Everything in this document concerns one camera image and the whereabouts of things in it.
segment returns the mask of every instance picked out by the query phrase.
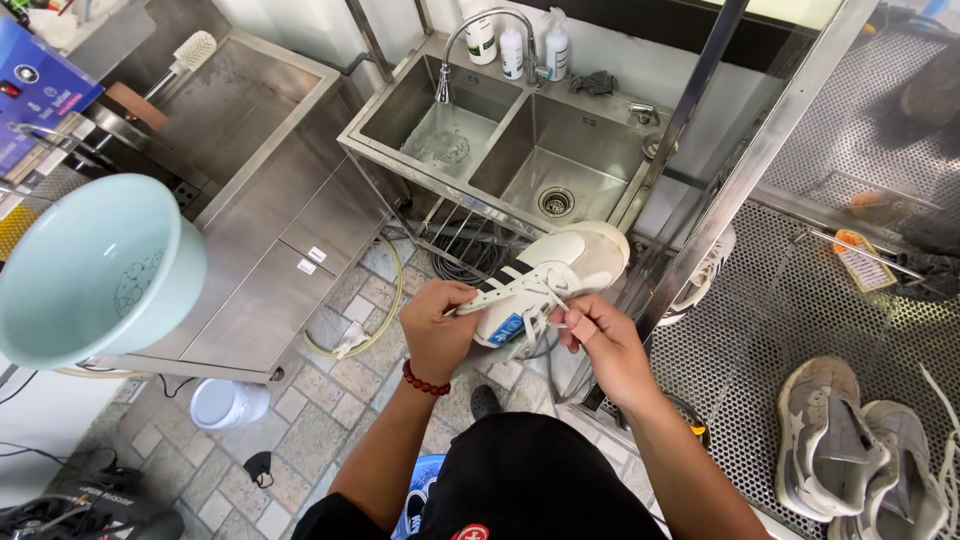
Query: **blue basket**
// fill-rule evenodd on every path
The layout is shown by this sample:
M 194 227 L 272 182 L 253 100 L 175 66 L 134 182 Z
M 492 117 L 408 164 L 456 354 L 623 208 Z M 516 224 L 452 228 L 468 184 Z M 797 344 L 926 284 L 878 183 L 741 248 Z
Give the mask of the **blue basket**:
M 445 457 L 446 454 L 432 454 L 418 459 L 417 464 L 414 465 L 414 475 L 410 478 L 410 491 L 423 489 L 428 480 L 436 478 L 440 473 L 440 466 L 444 464 Z M 407 537 L 407 531 L 403 527 L 403 518 L 403 514 L 400 514 L 400 521 L 394 527 L 394 533 L 390 535 L 391 540 L 404 540 Z

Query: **faucet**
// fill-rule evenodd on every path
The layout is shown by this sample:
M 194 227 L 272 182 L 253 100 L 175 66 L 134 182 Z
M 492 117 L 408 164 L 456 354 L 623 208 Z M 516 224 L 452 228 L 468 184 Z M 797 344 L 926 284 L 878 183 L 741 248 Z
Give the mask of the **faucet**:
M 653 120 L 655 126 L 660 126 L 660 114 L 657 112 L 657 108 L 652 105 L 633 102 L 630 104 L 630 112 L 636 113 L 640 125 L 646 126 L 650 123 L 650 120 Z
M 489 17 L 491 15 L 512 15 L 523 23 L 523 26 L 527 29 L 527 85 L 534 86 L 537 90 L 543 87 L 543 83 L 546 81 L 546 76 L 549 74 L 549 70 L 541 69 L 537 67 L 537 40 L 534 36 L 534 26 L 530 23 L 530 19 L 526 17 L 523 13 L 513 9 L 513 8 L 490 8 L 488 10 L 483 10 L 480 13 L 468 17 L 463 24 L 460 25 L 457 30 L 450 35 L 450 39 L 446 41 L 446 48 L 444 49 L 444 63 L 440 66 L 440 80 L 437 82 L 437 101 L 439 103 L 450 103 L 453 99 L 453 93 L 450 91 L 450 49 L 453 48 L 453 42 L 456 40 L 467 26 L 473 24 L 474 22 Z

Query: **double sink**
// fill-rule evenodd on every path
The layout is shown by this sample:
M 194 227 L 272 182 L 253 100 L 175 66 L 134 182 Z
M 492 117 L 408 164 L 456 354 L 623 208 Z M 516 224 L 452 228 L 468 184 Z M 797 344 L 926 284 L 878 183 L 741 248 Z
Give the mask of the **double sink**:
M 568 82 L 535 90 L 508 81 L 500 62 L 450 54 L 453 103 L 434 99 L 446 36 L 426 37 L 340 136 L 349 149 L 519 233 L 607 221 L 626 232 L 646 201 L 650 166 L 630 100 L 574 93 Z M 438 130 L 444 134 L 433 136 Z

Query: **white sneaker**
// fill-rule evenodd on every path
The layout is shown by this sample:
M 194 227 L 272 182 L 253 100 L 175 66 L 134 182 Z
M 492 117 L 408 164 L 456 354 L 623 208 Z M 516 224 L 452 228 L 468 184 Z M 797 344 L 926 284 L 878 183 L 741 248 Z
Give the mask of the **white sneaker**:
M 480 285 L 480 294 L 458 307 L 457 313 L 486 309 L 473 336 L 481 345 L 500 347 L 524 330 L 534 345 L 557 306 L 609 287 L 629 258 L 627 237 L 609 223 L 584 221 L 560 227 L 493 274 Z
M 707 291 L 710 290 L 713 280 L 723 268 L 724 262 L 727 262 L 733 253 L 734 244 L 736 244 L 736 233 L 733 231 L 733 225 L 728 225 L 713 243 L 707 256 L 700 261 L 697 272 L 690 277 L 686 287 L 677 295 L 677 299 L 670 305 L 670 309 L 666 311 L 657 326 L 665 327 L 676 323 L 700 304 L 700 301 L 707 296 Z
M 835 518 L 829 540 L 930 540 L 947 522 L 947 500 L 930 474 L 930 448 L 917 413 L 878 401 L 863 407 L 867 427 L 890 452 L 867 486 L 863 512 Z
M 890 452 L 860 414 L 850 365 L 820 356 L 800 366 L 780 392 L 778 411 L 780 503 L 823 523 L 863 512 L 867 484 L 890 461 Z

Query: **black shoe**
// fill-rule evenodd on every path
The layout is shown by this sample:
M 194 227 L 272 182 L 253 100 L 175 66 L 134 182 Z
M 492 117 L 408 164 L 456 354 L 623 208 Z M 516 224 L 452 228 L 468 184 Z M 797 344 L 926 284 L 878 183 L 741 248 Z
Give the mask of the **black shoe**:
M 420 532 L 420 520 L 423 518 L 423 507 L 426 506 L 426 495 L 419 489 L 407 494 L 407 503 L 404 505 L 403 527 L 407 534 Z
M 476 421 L 485 416 L 503 412 L 503 407 L 496 399 L 493 389 L 488 384 L 481 384 L 473 390 L 473 395 L 470 396 L 470 412 L 473 413 L 473 420 Z

